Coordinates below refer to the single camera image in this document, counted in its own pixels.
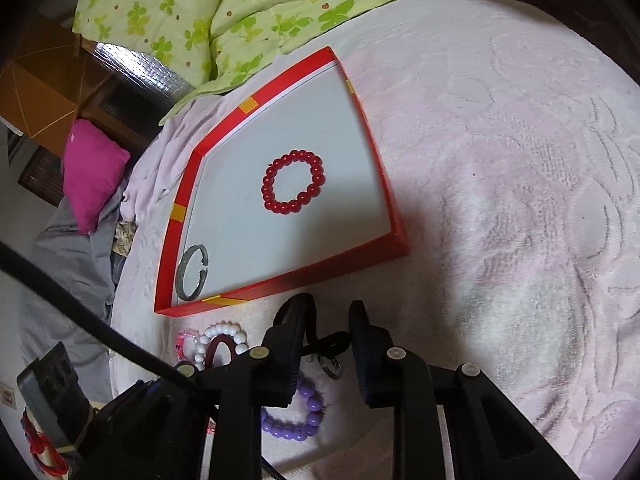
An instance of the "purple beaded bracelet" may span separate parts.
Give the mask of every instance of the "purple beaded bracelet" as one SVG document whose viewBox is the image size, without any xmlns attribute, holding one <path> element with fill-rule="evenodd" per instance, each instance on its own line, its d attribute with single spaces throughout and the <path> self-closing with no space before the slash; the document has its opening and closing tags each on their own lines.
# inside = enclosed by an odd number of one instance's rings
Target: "purple beaded bracelet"
<svg viewBox="0 0 640 480">
<path fill-rule="evenodd" d="M 298 394 L 306 399 L 306 407 L 309 413 L 306 416 L 305 424 L 288 424 L 279 420 L 274 420 L 269 413 L 262 409 L 262 430 L 271 433 L 276 438 L 286 440 L 297 440 L 302 442 L 308 436 L 314 436 L 318 432 L 318 427 L 322 421 L 322 400 L 316 394 L 316 389 L 311 382 L 304 378 L 298 378 Z"/>
</svg>

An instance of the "white plush blanket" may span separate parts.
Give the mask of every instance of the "white plush blanket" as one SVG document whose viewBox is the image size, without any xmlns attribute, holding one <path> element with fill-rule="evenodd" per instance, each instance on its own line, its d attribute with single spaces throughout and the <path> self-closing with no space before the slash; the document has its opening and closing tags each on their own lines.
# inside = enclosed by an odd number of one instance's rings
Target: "white plush blanket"
<svg viewBox="0 0 640 480">
<path fill-rule="evenodd" d="M 141 223 L 113 326 L 168 362 L 175 335 L 239 322 L 259 344 L 289 294 L 169 319 L 152 311 L 172 199 L 191 148 L 255 89 L 330 45 L 360 97 L 411 255 L 308 287 L 319 332 L 372 322 L 427 362 L 476 362 L 584 479 L 640 438 L 640 89 L 586 40 L 512 0 L 400 0 L 329 31 L 169 122 L 132 176 Z M 263 438 L 288 478 L 388 479 L 391 413 L 369 411 L 353 358 L 304 443 Z M 113 388 L 148 377 L 119 356 Z M 299 404 L 284 414 L 296 420 Z"/>
</svg>

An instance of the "red beaded bracelet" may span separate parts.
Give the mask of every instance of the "red beaded bracelet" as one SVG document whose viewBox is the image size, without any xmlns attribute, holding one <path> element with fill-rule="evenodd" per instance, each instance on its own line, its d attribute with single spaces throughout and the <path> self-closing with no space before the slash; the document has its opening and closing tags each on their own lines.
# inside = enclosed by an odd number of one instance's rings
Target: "red beaded bracelet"
<svg viewBox="0 0 640 480">
<path fill-rule="evenodd" d="M 298 193 L 297 198 L 288 202 L 278 202 L 273 192 L 273 183 L 278 174 L 285 166 L 292 162 L 306 162 L 311 166 L 311 184 L 306 186 L 305 191 Z M 324 184 L 324 168 L 322 167 L 322 159 L 314 152 L 305 150 L 292 150 L 285 153 L 280 158 L 274 160 L 268 167 L 266 174 L 262 180 L 262 199 L 264 200 L 264 208 L 274 213 L 288 215 L 289 213 L 297 213 L 302 209 L 303 205 L 311 202 L 311 199 L 320 194 L 320 187 Z"/>
</svg>

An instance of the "silver rivet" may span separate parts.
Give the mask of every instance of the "silver rivet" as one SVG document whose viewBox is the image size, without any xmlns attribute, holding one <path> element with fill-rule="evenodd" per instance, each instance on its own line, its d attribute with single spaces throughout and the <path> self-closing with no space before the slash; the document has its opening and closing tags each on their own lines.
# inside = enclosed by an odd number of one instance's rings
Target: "silver rivet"
<svg viewBox="0 0 640 480">
<path fill-rule="evenodd" d="M 480 375 L 480 367 L 473 363 L 464 363 L 460 370 L 467 377 L 478 377 Z"/>
<path fill-rule="evenodd" d="M 254 359 L 264 359 L 269 355 L 269 349 L 266 346 L 257 346 L 249 350 L 249 355 Z"/>
<path fill-rule="evenodd" d="M 406 352 L 404 348 L 400 348 L 399 346 L 392 346 L 389 350 L 386 351 L 386 356 L 389 359 L 400 360 L 406 357 Z"/>
<path fill-rule="evenodd" d="M 191 377 L 194 373 L 196 373 L 196 368 L 194 368 L 193 365 L 184 363 L 178 366 L 178 371 L 185 377 Z"/>
</svg>

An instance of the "wall socket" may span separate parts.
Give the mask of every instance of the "wall socket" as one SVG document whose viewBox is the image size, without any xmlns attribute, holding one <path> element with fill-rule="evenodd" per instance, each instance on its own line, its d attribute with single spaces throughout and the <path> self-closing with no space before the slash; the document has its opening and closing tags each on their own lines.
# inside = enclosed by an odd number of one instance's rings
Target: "wall socket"
<svg viewBox="0 0 640 480">
<path fill-rule="evenodd" d="M 14 410 L 18 409 L 15 405 L 14 389 L 8 387 L 4 383 L 0 383 L 0 401 L 2 401 L 2 403 L 9 408 L 13 408 Z"/>
</svg>

